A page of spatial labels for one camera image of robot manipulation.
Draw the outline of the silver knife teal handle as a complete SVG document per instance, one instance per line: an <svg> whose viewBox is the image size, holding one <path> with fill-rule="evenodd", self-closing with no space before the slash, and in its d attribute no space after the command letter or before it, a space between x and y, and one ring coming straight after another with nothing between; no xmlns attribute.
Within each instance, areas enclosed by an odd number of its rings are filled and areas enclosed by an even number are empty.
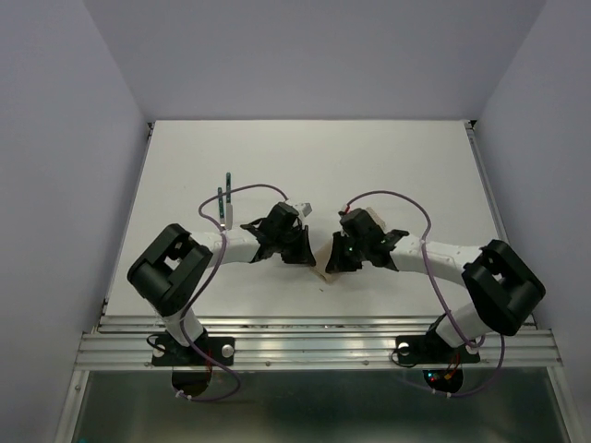
<svg viewBox="0 0 591 443"><path fill-rule="evenodd" d="M225 176L225 229L231 230L233 227L233 205L232 205L232 175L230 172Z"/></svg>

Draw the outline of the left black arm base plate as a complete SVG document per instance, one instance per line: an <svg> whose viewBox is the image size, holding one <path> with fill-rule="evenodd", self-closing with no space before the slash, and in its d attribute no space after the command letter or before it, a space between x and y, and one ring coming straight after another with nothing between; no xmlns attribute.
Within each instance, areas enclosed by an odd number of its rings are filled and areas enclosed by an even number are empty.
<svg viewBox="0 0 591 443"><path fill-rule="evenodd" d="M180 345L167 333L152 334L146 342L152 349L151 364L156 367L205 366L210 362L192 347ZM222 365L234 364L235 338L213 336L197 340L197 346Z"/></svg>

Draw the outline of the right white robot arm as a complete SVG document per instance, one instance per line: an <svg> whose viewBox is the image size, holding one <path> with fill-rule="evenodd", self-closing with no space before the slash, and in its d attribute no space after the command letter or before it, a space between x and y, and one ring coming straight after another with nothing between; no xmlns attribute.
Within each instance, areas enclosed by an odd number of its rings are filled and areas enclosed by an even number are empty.
<svg viewBox="0 0 591 443"><path fill-rule="evenodd" d="M490 332L513 336L546 294L534 272L505 242L483 246L431 242L404 230L385 232L367 210L349 210L341 229L332 236L326 272L355 272L366 262L376 268L413 272L455 283L467 290L468 304L442 315L420 339L420 346L436 360Z"/></svg>

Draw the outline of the silver fork teal handle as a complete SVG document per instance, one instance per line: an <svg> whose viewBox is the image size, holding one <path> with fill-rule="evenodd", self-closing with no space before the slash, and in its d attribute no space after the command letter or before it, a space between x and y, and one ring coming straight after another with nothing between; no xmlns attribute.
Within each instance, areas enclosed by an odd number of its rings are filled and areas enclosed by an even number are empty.
<svg viewBox="0 0 591 443"><path fill-rule="evenodd" d="M223 189L221 187L217 188L217 201L218 201L219 223L222 226L222 228L225 229L225 205L224 205Z"/></svg>

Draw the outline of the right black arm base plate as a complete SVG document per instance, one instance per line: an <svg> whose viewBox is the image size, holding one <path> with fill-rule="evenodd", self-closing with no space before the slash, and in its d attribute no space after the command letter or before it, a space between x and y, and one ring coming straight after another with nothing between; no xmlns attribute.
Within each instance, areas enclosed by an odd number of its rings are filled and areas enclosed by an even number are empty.
<svg viewBox="0 0 591 443"><path fill-rule="evenodd" d="M402 335L395 338L391 360L402 367L415 365L444 365L455 362L477 364L479 353L469 353L465 347L453 348L440 338L427 335Z"/></svg>

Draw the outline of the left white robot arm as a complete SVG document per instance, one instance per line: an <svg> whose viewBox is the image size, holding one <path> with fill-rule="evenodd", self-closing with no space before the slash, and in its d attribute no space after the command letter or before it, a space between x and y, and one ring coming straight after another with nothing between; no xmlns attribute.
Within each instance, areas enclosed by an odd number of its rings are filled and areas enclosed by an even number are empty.
<svg viewBox="0 0 591 443"><path fill-rule="evenodd" d="M174 353L194 364L205 354L205 329L187 305L207 269L257 263L277 254L288 265L314 267L306 217L309 203L275 204L269 214L223 233L190 233L166 226L133 263L127 280L163 321Z"/></svg>

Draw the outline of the beige cloth napkin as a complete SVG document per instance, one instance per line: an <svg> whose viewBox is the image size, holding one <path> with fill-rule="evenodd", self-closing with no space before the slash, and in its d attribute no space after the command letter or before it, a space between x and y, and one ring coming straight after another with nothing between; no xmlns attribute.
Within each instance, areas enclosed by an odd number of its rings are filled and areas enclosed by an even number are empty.
<svg viewBox="0 0 591 443"><path fill-rule="evenodd" d="M328 242L327 244L321 246L314 252L314 258L316 260L316 264L311 268L311 271L319 277L322 281L327 284L334 283L339 275L338 274L330 274L326 271L328 262L330 260L332 253L332 242Z"/></svg>

